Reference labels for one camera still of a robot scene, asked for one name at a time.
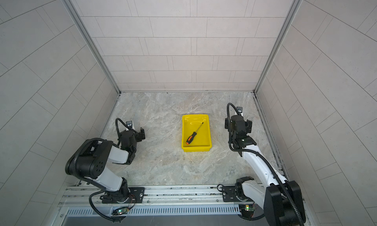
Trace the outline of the black orange handled screwdriver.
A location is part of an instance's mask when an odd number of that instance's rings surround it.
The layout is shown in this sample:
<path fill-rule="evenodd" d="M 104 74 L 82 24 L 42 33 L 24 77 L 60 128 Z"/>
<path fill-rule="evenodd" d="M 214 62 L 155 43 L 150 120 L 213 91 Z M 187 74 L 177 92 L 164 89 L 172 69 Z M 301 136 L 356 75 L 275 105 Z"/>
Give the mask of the black orange handled screwdriver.
<path fill-rule="evenodd" d="M 194 131 L 194 132 L 192 133 L 192 135 L 186 140 L 186 144 L 187 144 L 187 145 L 190 145 L 190 144 L 193 142 L 195 136 L 197 135 L 198 131 L 199 131 L 200 128 L 203 126 L 203 124 L 204 124 L 204 123 L 202 122 L 201 125 L 199 126 L 199 128 L 198 128 L 196 131 Z"/>

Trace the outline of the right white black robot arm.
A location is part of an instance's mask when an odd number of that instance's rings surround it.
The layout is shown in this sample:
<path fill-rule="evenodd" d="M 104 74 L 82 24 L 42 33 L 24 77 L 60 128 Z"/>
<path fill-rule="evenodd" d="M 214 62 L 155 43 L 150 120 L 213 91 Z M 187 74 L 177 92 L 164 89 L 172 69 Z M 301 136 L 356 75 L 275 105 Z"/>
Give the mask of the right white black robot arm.
<path fill-rule="evenodd" d="M 303 226 L 306 222 L 302 193 L 295 181 L 288 181 L 262 155 L 249 136 L 252 122 L 241 115 L 225 119 L 229 147 L 252 167 L 260 180 L 241 178 L 236 184 L 239 198 L 252 199 L 264 211 L 270 226 Z"/>

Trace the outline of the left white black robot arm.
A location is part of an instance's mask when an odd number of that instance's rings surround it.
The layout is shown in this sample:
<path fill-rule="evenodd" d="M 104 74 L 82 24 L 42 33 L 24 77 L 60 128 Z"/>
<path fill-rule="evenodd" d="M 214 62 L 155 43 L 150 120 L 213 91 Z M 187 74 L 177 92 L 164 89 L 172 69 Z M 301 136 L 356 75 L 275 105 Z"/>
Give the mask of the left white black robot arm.
<path fill-rule="evenodd" d="M 137 143 L 145 139 L 145 131 L 124 130 L 118 138 L 119 145 L 102 138 L 86 140 L 67 161 L 65 172 L 101 189 L 102 203 L 141 203 L 145 188 L 130 188 L 127 180 L 112 172 L 107 163 L 130 165 Z"/>

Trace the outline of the yellow plastic bin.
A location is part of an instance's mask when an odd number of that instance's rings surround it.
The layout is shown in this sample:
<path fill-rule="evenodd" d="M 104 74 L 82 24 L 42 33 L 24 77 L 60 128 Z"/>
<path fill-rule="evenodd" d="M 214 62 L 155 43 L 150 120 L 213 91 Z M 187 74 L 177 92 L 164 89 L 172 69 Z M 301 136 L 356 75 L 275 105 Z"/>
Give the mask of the yellow plastic bin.
<path fill-rule="evenodd" d="M 209 116 L 188 114 L 182 117 L 182 149 L 184 152 L 206 152 L 212 148 Z"/>

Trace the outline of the left green circuit board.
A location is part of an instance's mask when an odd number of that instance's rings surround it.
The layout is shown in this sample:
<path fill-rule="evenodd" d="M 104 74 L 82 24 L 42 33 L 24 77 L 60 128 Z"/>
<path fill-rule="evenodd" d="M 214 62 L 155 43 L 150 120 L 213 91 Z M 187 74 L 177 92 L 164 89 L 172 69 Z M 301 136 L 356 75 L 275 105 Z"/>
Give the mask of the left green circuit board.
<path fill-rule="evenodd" d="M 113 216 L 120 216 L 120 215 L 127 215 L 131 209 L 129 207 L 121 207 L 118 209 L 115 209 L 112 212 Z"/>

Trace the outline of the green circuit board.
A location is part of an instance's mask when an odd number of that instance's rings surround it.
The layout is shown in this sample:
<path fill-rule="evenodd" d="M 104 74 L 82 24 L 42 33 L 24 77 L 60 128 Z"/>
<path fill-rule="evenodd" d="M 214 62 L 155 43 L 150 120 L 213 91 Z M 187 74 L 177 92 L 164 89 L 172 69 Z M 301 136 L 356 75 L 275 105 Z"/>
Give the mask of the green circuit board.
<path fill-rule="evenodd" d="M 129 207 L 121 207 L 118 209 L 115 209 L 112 212 L 113 216 L 120 216 L 120 215 L 127 215 L 131 209 Z"/>
<path fill-rule="evenodd" d="M 242 218 L 251 219 L 255 213 L 255 207 L 253 205 L 239 205 L 240 216 Z"/>

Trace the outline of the right green circuit board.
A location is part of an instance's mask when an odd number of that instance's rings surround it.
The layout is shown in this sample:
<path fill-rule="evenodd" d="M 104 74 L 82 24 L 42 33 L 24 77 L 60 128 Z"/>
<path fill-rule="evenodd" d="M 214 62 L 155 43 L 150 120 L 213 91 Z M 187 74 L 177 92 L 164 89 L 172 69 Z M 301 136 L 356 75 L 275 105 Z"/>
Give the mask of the right green circuit board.
<path fill-rule="evenodd" d="M 255 213 L 255 207 L 253 205 L 239 205 L 240 216 L 242 218 L 251 219 Z"/>

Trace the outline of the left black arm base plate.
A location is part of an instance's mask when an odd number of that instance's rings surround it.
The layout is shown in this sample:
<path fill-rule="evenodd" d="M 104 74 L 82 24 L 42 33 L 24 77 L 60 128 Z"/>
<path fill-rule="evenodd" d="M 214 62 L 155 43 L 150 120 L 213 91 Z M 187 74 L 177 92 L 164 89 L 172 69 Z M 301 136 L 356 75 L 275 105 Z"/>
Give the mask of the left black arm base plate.
<path fill-rule="evenodd" d="M 100 197 L 102 203 L 142 203 L 144 196 L 144 187 L 128 187 L 127 190 L 120 189 L 116 192 L 106 191 Z"/>

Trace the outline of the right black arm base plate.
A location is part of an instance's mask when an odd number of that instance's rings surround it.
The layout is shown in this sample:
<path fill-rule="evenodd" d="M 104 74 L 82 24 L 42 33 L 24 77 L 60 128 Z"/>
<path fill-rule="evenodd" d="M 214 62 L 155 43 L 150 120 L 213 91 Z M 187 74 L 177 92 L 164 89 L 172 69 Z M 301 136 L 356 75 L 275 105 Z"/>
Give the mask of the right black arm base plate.
<path fill-rule="evenodd" d="M 237 193 L 235 186 L 219 184 L 217 190 L 221 192 L 224 202 L 253 202 L 252 199 L 241 196 L 241 194 Z"/>

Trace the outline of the aluminium mounting rail frame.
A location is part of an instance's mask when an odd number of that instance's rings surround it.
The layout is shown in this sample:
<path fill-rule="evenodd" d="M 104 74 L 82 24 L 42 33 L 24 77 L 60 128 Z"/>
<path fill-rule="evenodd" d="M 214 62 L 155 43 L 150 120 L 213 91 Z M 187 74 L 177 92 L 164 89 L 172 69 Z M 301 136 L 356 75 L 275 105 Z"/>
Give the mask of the aluminium mounting rail frame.
<path fill-rule="evenodd" d="M 69 217 L 98 217 L 110 222 L 125 222 L 135 216 L 178 216 L 178 215 L 240 215 L 239 205 L 253 205 L 253 202 L 224 202 L 218 185 L 169 185 L 141 186 L 145 188 L 142 203 L 102 203 L 104 195 L 92 185 L 67 187 L 57 209 L 48 221 L 49 226 L 61 226 Z M 127 215 L 113 216 L 112 212 L 121 207 L 129 207 Z"/>

